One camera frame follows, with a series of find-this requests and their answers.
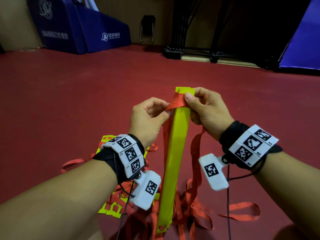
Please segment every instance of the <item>wristband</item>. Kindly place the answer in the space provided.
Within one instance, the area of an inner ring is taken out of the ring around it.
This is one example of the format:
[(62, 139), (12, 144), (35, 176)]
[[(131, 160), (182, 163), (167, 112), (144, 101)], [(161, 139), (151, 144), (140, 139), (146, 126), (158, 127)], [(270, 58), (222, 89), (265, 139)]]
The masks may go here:
[(225, 155), (224, 163), (236, 164), (240, 168), (252, 169), (265, 160), (268, 153), (281, 152), (276, 143), (278, 139), (261, 129), (258, 125), (249, 126), (234, 121), (219, 140)]
[(93, 159), (105, 161), (116, 173), (118, 183), (132, 180), (146, 165), (144, 148), (137, 137), (121, 134), (101, 146)]

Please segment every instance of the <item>red floor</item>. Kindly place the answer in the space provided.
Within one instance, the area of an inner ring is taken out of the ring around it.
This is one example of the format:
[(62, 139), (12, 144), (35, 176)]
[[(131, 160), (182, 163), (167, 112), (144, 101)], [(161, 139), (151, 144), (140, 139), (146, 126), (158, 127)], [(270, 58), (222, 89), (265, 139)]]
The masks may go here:
[[(133, 105), (159, 97), (170, 101), (176, 86), (202, 86), (222, 95), (231, 115), (258, 124), (280, 139), (292, 156), (320, 167), (320, 78), (280, 74), (263, 69), (169, 60), (141, 46), (72, 55), (50, 50), (0, 55), (2, 111), (0, 203), (59, 175), (71, 159), (88, 158), (102, 135), (127, 133)], [(190, 143), (200, 127), (190, 125), (178, 187), (192, 177)], [(159, 150), (147, 159), (163, 174), (162, 137)], [(221, 147), (203, 137), (201, 155), (220, 154)], [(231, 177), (244, 173), (231, 167)], [(226, 191), (214, 192), (203, 181), (199, 201), (226, 212)], [(231, 220), (233, 239), (273, 239), (290, 220), (253, 177), (230, 183), (230, 203), (255, 202), (261, 217), (254, 222)], [(119, 221), (101, 215), (106, 236)], [(198, 239), (227, 239), (227, 220), (212, 215), (215, 229), (197, 229)], [(178, 239), (171, 227), (166, 239)]]

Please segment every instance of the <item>white logo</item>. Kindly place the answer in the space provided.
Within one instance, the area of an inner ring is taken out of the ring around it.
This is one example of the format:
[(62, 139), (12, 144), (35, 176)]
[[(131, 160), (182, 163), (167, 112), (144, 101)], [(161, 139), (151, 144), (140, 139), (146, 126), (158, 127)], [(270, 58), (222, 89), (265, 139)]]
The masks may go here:
[(109, 34), (107, 34), (107, 33), (103, 33), (103, 34), (102, 34), (102, 39), (101, 39), (101, 40), (103, 40), (103, 41), (108, 41), (108, 38), (109, 38)]
[(47, 19), (52, 18), (51, 2), (46, 0), (39, 0), (39, 8), (41, 16), (45, 16)]

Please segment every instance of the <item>forearm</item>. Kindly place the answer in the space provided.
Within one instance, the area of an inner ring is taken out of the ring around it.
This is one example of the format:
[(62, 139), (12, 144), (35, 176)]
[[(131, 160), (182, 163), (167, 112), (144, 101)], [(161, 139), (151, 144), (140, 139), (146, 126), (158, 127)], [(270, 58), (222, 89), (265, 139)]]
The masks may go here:
[(269, 154), (255, 177), (301, 232), (320, 238), (320, 170), (281, 152)]
[(97, 160), (46, 181), (0, 205), (2, 238), (74, 238), (117, 183), (110, 166)]

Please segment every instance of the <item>yellow plastic slat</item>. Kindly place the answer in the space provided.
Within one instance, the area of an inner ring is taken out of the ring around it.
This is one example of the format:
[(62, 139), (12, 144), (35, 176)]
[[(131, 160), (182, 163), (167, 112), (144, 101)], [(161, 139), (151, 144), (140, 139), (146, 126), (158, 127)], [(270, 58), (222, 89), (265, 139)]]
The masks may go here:
[[(176, 92), (195, 94), (195, 90), (188, 87), (176, 87)], [(166, 232), (172, 222), (174, 198), (178, 175), (186, 142), (191, 109), (188, 107), (176, 108), (172, 114), (172, 128), (168, 148), (167, 165), (163, 179), (163, 189), (160, 200), (157, 233)]]

